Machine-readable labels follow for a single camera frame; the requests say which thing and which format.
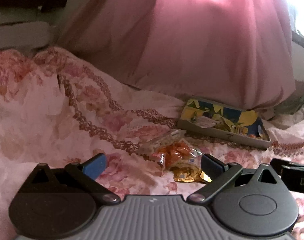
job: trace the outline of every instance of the gray gripper housing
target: gray gripper housing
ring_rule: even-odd
[[[114,206],[100,209],[87,227],[60,240],[294,240],[281,236],[240,236],[216,222],[204,206],[186,203],[181,195],[129,195]],[[18,236],[15,240],[31,240]]]

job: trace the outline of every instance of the bed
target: bed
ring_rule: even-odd
[[[97,181],[121,198],[187,197],[202,187],[176,183],[171,172],[135,154],[143,143],[174,129],[183,106],[174,97],[123,85],[58,47],[32,59],[16,50],[0,51],[0,240],[15,237],[7,208],[37,163],[63,167],[104,152],[108,167]],[[304,109],[265,125],[276,141],[266,151],[209,137],[190,135],[187,140],[246,168],[273,157],[304,163]],[[304,240],[304,194],[293,195],[300,217],[292,234]]]

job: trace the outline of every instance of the pink curtain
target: pink curtain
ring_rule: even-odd
[[[285,0],[88,0],[58,44],[118,81],[243,109],[295,89]]]

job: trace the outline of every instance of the snack package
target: snack package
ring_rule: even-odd
[[[173,130],[148,141],[137,151],[158,162],[163,170],[173,171],[174,180],[204,182],[201,179],[202,152],[184,139],[184,130]]]

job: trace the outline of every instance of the open box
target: open box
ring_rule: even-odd
[[[251,129],[255,127],[255,123],[259,123],[262,130],[262,137],[253,138],[248,135],[238,134],[227,130],[220,130],[214,127],[202,128],[190,121],[191,118],[193,118],[193,115],[210,115],[210,117],[212,117],[213,115],[217,115],[219,117],[225,116],[225,120],[232,120],[231,122],[235,121],[237,126],[249,127]],[[177,128],[232,141],[238,144],[253,146],[264,150],[266,150],[271,144],[269,135],[262,125],[262,120],[260,119],[260,117],[257,116],[254,111],[237,109],[231,106],[227,106],[221,103],[205,100],[198,97],[193,97],[188,100],[182,111],[181,117],[178,120]]]

